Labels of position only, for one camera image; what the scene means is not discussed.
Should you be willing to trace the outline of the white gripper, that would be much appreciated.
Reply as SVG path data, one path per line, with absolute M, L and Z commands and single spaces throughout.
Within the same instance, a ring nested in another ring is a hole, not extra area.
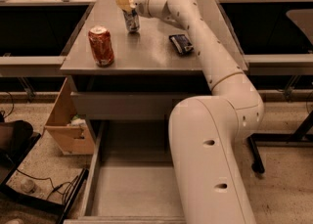
M 145 18 L 166 19 L 170 16 L 167 0 L 115 0 L 115 3 L 125 12 L 136 8 L 137 13 Z

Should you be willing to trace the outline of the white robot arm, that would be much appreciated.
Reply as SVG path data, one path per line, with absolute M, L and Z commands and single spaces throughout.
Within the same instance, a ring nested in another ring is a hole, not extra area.
M 252 135 L 263 101 L 201 16 L 197 0 L 115 0 L 127 12 L 177 21 L 188 33 L 211 91 L 178 103 L 168 134 L 187 224 L 256 224 L 233 146 Z

